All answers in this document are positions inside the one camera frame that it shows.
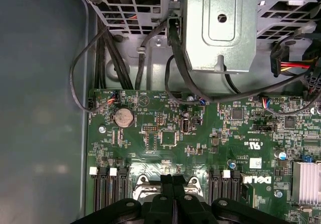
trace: metal bracket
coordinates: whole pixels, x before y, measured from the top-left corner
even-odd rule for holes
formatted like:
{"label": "metal bracket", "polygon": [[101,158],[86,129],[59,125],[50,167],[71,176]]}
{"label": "metal bracket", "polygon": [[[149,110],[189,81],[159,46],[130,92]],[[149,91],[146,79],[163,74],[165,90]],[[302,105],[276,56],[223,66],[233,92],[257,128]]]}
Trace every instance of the metal bracket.
{"label": "metal bracket", "polygon": [[137,47],[137,53],[146,56],[146,47]]}
{"label": "metal bracket", "polygon": [[[193,176],[184,186],[185,193],[198,195],[203,197],[200,181],[196,176]],[[132,198],[141,202],[149,195],[160,194],[162,186],[160,181],[150,182],[146,175],[139,176],[137,184],[132,192]]]}

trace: chip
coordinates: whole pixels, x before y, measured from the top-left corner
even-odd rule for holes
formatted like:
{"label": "chip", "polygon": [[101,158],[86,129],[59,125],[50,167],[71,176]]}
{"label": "chip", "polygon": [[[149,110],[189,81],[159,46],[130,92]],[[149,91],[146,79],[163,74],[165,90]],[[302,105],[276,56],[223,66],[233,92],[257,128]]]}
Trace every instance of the chip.
{"label": "chip", "polygon": [[242,120],[243,119],[243,109],[233,108],[232,109],[232,119],[233,120]]}
{"label": "chip", "polygon": [[202,125],[202,120],[200,117],[193,117],[192,123],[193,123],[193,125]]}
{"label": "chip", "polygon": [[162,144],[166,146],[176,145],[176,134],[175,132],[162,132]]}
{"label": "chip", "polygon": [[296,123],[296,117],[285,117],[284,119],[284,128],[286,129],[294,129]]}
{"label": "chip", "polygon": [[212,153],[215,154],[215,153],[217,153],[217,151],[218,151],[218,148],[217,148],[217,147],[214,147],[214,146],[211,147],[211,152],[212,152]]}
{"label": "chip", "polygon": [[217,137],[212,138],[212,146],[218,146],[220,144],[220,139]]}

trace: black cable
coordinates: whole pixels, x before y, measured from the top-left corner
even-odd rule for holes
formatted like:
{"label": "black cable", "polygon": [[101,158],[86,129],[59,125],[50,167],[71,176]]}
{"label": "black cable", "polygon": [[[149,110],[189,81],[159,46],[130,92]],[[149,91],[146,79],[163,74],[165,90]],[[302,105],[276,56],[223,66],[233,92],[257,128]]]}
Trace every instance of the black cable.
{"label": "black cable", "polygon": [[227,81],[227,83],[229,84],[230,88],[235,92],[235,93],[241,93],[237,87],[234,85],[232,79],[231,79],[231,76],[229,74],[224,74],[225,76],[225,79]]}
{"label": "black cable", "polygon": [[96,44],[94,88],[99,88],[99,77],[100,77],[100,39],[98,39]]}
{"label": "black cable", "polygon": [[106,45],[106,47],[108,49],[108,52],[110,54],[111,61],[114,64],[114,68],[115,68],[115,71],[117,73],[117,77],[118,77],[118,80],[120,82],[120,85],[121,85],[122,89],[128,89],[127,82],[126,82],[126,80],[124,78],[124,75],[121,72],[120,66],[119,66],[119,64],[117,62],[117,59],[116,59],[116,56],[115,56],[115,53],[112,51],[111,46],[110,46],[109,42],[107,41],[107,39],[104,37],[104,35],[103,35],[103,38],[104,38],[104,41],[105,41],[105,45]]}
{"label": "black cable", "polygon": [[177,33],[177,27],[174,21],[170,21],[169,40],[172,46],[177,68],[184,80],[185,85],[192,91],[192,93],[203,98],[207,102],[212,102],[213,99],[211,99],[209,96],[205,95],[202,91],[200,91],[200,89],[195,85],[189,74],[184,59],[184,52],[182,50],[179,35]]}
{"label": "black cable", "polygon": [[283,71],[280,73],[283,76],[289,76],[289,77],[293,77],[293,76],[297,76],[297,74],[293,73],[293,72],[289,72],[289,71]]}
{"label": "black cable", "polygon": [[79,59],[88,51],[88,49],[90,49],[95,43],[96,41],[108,30],[108,27],[104,27],[100,32],[97,33],[97,35],[88,43],[88,45],[81,51],[81,53],[75,58],[75,60],[72,62],[70,69],[69,69],[69,85],[70,85],[70,89],[71,89],[71,94],[72,97],[74,98],[76,104],[83,110],[89,113],[95,113],[98,111],[101,111],[102,109],[104,109],[107,105],[108,102],[103,103],[101,106],[99,106],[96,109],[88,109],[85,108],[79,101],[77,94],[76,94],[76,90],[75,90],[75,85],[74,85],[74,70],[75,70],[75,66],[77,65]]}
{"label": "black cable", "polygon": [[119,64],[119,67],[121,69],[121,72],[122,72],[124,79],[126,81],[126,84],[127,84],[127,88],[125,88],[125,89],[134,89],[131,84],[131,80],[130,80],[126,65],[124,63],[124,60],[121,57],[121,54],[119,53],[119,50],[117,49],[117,47],[115,45],[115,42],[113,40],[113,37],[112,37],[112,34],[110,33],[110,31],[106,31],[103,35],[103,38],[105,39],[105,41],[107,40],[109,42],[111,51],[114,53],[114,55],[116,57],[116,61]]}
{"label": "black cable", "polygon": [[[184,59],[184,53],[183,50],[181,48],[181,44],[179,41],[179,37],[177,34],[177,29],[176,29],[176,25],[173,22],[170,22],[170,29],[169,29],[169,39],[170,39],[170,43],[173,49],[173,53],[174,53],[174,58],[177,64],[177,67],[179,69],[179,72],[181,74],[181,76],[184,79],[184,83],[186,84],[186,86],[188,86],[188,88],[197,96],[203,98],[205,101],[208,102],[225,102],[225,101],[235,101],[235,100],[240,100],[242,98],[247,98],[247,97],[251,97],[251,96],[255,96],[258,95],[262,92],[271,92],[271,91],[275,91],[278,88],[284,87],[288,84],[291,84],[293,82],[296,82],[302,78],[304,78],[306,73],[302,73],[299,74],[295,77],[289,78],[285,81],[276,83],[274,85],[268,86],[268,87],[264,87],[264,88],[260,88],[260,89],[256,89],[253,91],[249,91],[249,92],[244,92],[244,93],[239,93],[239,94],[234,94],[234,95],[228,95],[228,96],[216,96],[214,98],[209,97],[207,95],[205,95],[204,93],[202,93],[199,88],[195,85],[195,83],[193,82],[186,63],[185,63],[185,59]],[[166,71],[166,74],[169,75],[170,73],[170,69],[168,68]]]}
{"label": "black cable", "polygon": [[[157,36],[159,33],[161,33],[167,26],[167,20],[163,21],[158,27],[153,29],[143,40],[142,44],[140,47],[146,47],[147,43],[153,38],[154,36]],[[135,89],[139,90],[140,89],[140,83],[141,83],[141,78],[144,73],[144,62],[145,62],[145,54],[140,53],[138,56],[138,72],[135,80]]]}
{"label": "black cable", "polygon": [[105,56],[105,42],[103,39],[99,39],[100,43],[100,84],[102,89],[107,88],[107,83],[106,83],[106,56]]}
{"label": "black cable", "polygon": [[298,114],[302,111],[305,111],[307,109],[309,109],[312,105],[314,105],[314,103],[319,99],[321,98],[321,91],[310,101],[310,103],[308,103],[306,106],[304,106],[303,108],[299,109],[299,110],[296,110],[296,111],[292,111],[292,112],[287,112],[287,113],[279,113],[279,112],[276,112],[270,108],[266,108],[265,110],[267,110],[268,112],[272,113],[272,114],[275,114],[275,115],[278,115],[278,116],[291,116],[291,115],[295,115],[295,114]]}
{"label": "black cable", "polygon": [[[168,59],[167,64],[166,64],[166,70],[165,70],[165,90],[166,90],[167,94],[170,96],[170,98],[172,98],[173,100],[175,100],[181,104],[199,104],[196,102],[181,101],[181,100],[177,99],[173,94],[171,94],[171,92],[169,90],[168,82],[170,79],[170,63],[171,63],[172,59],[173,59],[173,56],[171,56]],[[267,86],[267,87],[260,88],[260,89],[256,89],[256,90],[252,90],[252,91],[248,91],[248,92],[244,92],[244,93],[232,94],[232,95],[226,95],[226,96],[217,96],[211,102],[218,103],[218,102],[236,101],[236,100],[240,100],[243,98],[256,96],[256,95],[259,95],[260,93],[263,93],[263,92],[272,92],[272,91],[277,90],[278,88],[287,86],[293,82],[296,82],[296,81],[304,78],[304,75],[305,75],[305,73],[302,73],[302,74],[299,74],[298,76],[289,78],[285,81],[276,83],[274,85]]]}
{"label": "black cable", "polygon": [[186,105],[193,105],[193,104],[197,104],[197,105],[200,105],[201,103],[199,101],[183,101],[183,100],[180,100],[178,98],[176,98],[172,92],[170,91],[170,88],[169,88],[169,79],[170,79],[170,65],[171,65],[171,61],[174,59],[174,55],[172,55],[167,63],[166,63],[166,69],[165,69],[165,91],[166,93],[168,94],[168,96],[175,100],[176,102],[180,103],[180,104],[186,104]]}

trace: heatsink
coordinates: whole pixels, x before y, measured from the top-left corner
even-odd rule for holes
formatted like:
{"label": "heatsink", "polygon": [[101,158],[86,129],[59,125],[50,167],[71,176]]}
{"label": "heatsink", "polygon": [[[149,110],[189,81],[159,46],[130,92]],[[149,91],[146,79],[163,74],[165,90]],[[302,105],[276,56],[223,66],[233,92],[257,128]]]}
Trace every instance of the heatsink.
{"label": "heatsink", "polygon": [[294,162],[293,200],[299,204],[321,204],[321,164]]}

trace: microchip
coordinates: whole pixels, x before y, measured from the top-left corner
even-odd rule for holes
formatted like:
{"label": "microchip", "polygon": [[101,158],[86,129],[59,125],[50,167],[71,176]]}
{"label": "microchip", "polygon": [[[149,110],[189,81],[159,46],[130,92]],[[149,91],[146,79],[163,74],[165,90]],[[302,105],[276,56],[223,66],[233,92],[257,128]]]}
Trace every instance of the microchip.
{"label": "microchip", "polygon": [[232,119],[233,120],[241,120],[241,119],[243,119],[243,109],[241,109],[241,108],[233,108],[232,109]]}
{"label": "microchip", "polygon": [[287,167],[287,161],[286,160],[279,160],[279,166],[280,167]]}
{"label": "microchip", "polygon": [[193,123],[193,125],[202,125],[202,120],[200,117],[193,117],[192,123]]}
{"label": "microchip", "polygon": [[176,145],[176,134],[175,132],[162,132],[162,144],[165,146]]}
{"label": "microchip", "polygon": [[275,169],[275,170],[274,170],[274,175],[275,175],[275,176],[280,176],[280,170]]}
{"label": "microchip", "polygon": [[211,147],[211,152],[212,152],[212,153],[215,154],[215,153],[217,153],[217,151],[218,151],[218,148],[217,148],[217,147],[213,147],[213,146]]}
{"label": "microchip", "polygon": [[285,117],[284,119],[284,128],[286,129],[294,129],[296,123],[296,117]]}
{"label": "microchip", "polygon": [[212,138],[212,146],[218,146],[220,143],[220,139],[217,137]]}

